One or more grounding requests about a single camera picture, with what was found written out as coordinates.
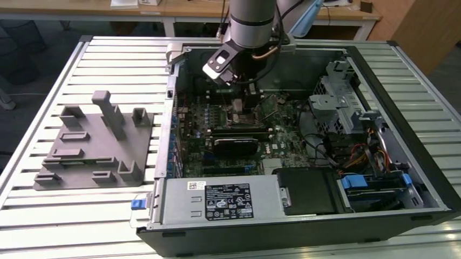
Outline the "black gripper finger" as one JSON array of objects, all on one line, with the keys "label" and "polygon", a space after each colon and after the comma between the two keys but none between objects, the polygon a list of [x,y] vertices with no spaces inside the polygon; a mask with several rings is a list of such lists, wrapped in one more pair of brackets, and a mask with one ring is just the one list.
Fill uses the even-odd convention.
[{"label": "black gripper finger", "polygon": [[261,101],[262,91],[257,83],[251,83],[246,87],[246,111],[250,112]]}]

